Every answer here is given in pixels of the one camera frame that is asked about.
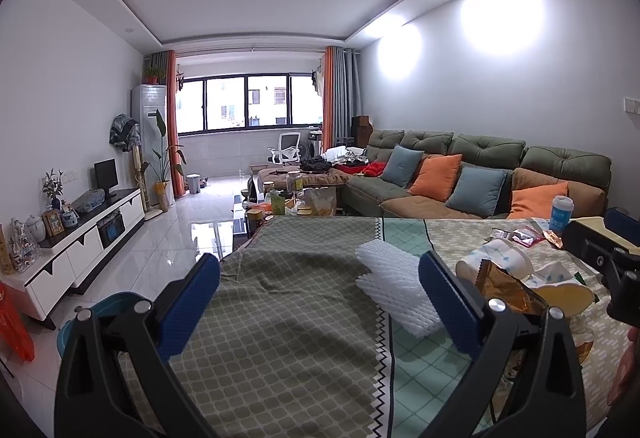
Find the right hand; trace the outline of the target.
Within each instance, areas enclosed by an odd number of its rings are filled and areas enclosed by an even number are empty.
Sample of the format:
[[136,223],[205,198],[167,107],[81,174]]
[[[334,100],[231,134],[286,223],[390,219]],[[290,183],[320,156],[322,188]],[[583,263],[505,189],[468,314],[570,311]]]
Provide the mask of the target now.
[[608,393],[608,405],[614,406],[614,403],[628,390],[634,375],[638,369],[638,361],[634,358],[634,348],[639,338],[639,330],[636,327],[629,328],[627,340],[629,345],[620,358],[618,368],[613,380],[612,388]]

